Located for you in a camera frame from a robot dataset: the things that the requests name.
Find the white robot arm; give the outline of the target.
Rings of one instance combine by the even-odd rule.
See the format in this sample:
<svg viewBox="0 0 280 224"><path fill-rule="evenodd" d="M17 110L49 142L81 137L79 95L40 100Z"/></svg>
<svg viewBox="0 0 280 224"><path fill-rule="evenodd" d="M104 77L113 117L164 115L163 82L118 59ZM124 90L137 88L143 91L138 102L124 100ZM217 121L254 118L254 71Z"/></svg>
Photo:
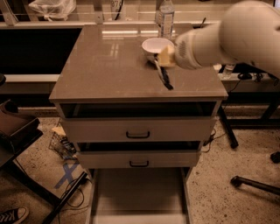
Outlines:
<svg viewBox="0 0 280 224"><path fill-rule="evenodd" d="M236 3L221 21L178 35L157 59L184 69L245 63L280 78L280 11L262 1Z"/></svg>

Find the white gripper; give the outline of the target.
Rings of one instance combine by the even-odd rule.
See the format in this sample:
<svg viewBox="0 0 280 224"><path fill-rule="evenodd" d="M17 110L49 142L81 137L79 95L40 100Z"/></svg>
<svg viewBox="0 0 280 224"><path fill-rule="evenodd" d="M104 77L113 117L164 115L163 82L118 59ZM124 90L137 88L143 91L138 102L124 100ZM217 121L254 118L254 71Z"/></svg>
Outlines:
<svg viewBox="0 0 280 224"><path fill-rule="evenodd" d="M175 51L173 46L168 45L157 55L161 67L174 67L177 63L184 69L209 67L215 64L217 59L218 34L212 28L185 32L176 38Z"/></svg>

